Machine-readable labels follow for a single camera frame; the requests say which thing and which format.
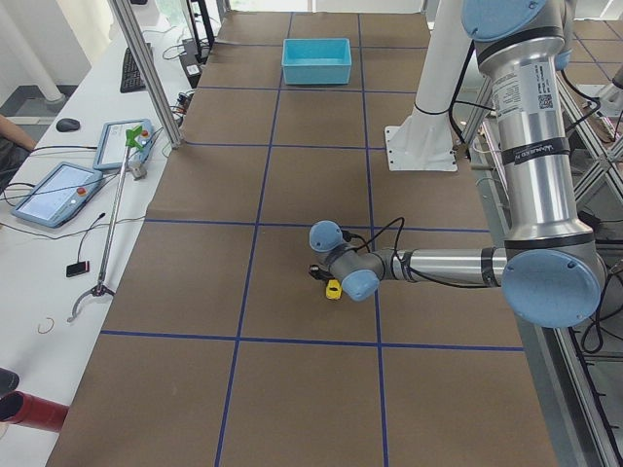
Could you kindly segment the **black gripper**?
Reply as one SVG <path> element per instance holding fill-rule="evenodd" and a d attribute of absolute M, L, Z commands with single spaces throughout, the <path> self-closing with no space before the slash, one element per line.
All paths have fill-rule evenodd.
<path fill-rule="evenodd" d="M 329 271 L 322 269 L 319 265 L 310 265 L 309 275 L 315 280 L 322 282 L 329 281 Z"/>

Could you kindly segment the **person forearm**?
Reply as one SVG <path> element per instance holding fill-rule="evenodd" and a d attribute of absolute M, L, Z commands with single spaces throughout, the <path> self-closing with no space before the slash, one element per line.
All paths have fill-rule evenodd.
<path fill-rule="evenodd" d="M 28 133 L 3 115 L 0 115 L 0 133 L 3 138 L 29 152 L 32 152 L 36 147 L 37 142 Z"/>

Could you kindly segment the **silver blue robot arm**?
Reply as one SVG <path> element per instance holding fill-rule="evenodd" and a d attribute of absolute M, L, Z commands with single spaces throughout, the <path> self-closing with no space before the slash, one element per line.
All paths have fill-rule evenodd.
<path fill-rule="evenodd" d="M 475 59 L 493 87 L 511 227 L 500 248 L 366 252 L 331 221 L 310 245 L 354 300 L 384 280 L 498 287 L 513 311 L 545 328 L 591 316 L 605 286 L 593 231 L 580 221 L 557 73 L 568 66 L 571 1 L 443 1 L 436 12 L 414 111 L 386 129 L 401 169 L 450 165 L 447 114 L 462 66 Z"/>

